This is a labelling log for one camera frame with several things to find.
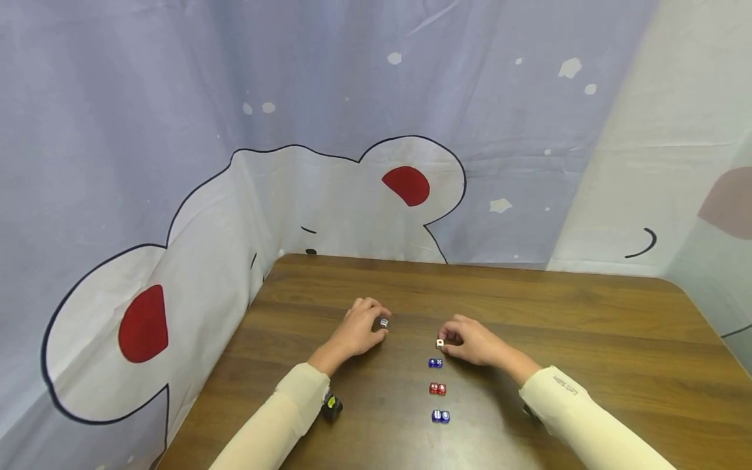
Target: black object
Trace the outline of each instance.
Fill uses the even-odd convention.
[[[324,404],[321,405],[321,416],[330,423],[334,423],[337,420],[340,411],[342,411],[342,408],[343,406],[340,399],[329,391],[326,394],[326,398],[324,398]]]

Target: pink shape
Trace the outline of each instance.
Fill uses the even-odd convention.
[[[697,217],[732,237],[752,240],[752,166],[721,175]]]

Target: person's left hand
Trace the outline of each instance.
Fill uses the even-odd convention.
[[[344,315],[342,324],[311,356],[308,363],[331,377],[344,361],[363,354],[387,337],[388,329],[381,328],[373,332],[371,328],[377,318],[391,316],[392,312],[378,300],[370,297],[355,299],[353,306]]]

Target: hand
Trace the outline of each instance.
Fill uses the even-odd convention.
[[[475,365],[499,367],[499,359],[511,348],[478,321],[464,315],[455,315],[446,322],[438,337],[457,343],[445,344],[443,352]]]
[[[541,366],[525,353],[514,349],[478,321],[464,315],[455,315],[446,322],[438,337],[457,343],[445,344],[442,352],[471,364],[498,367],[507,372],[519,387],[541,370]]]
[[[377,300],[370,297],[355,299],[353,306],[344,315],[342,324],[332,337],[316,350],[308,363],[331,377],[344,361],[363,354],[387,337],[389,330],[386,328],[376,332],[371,328],[378,317],[391,316],[392,312]]]

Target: cream long sleeve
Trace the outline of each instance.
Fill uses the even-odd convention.
[[[211,470],[279,468],[313,424],[328,388],[326,374],[307,363],[296,365],[227,444]],[[568,444],[589,470],[675,470],[558,368],[536,372],[520,396],[548,432]]]
[[[588,470],[675,470],[558,368],[536,372],[520,396],[548,432],[564,441]]]
[[[274,394],[235,434],[210,470],[275,470],[316,420],[329,376],[307,363],[284,376]]]

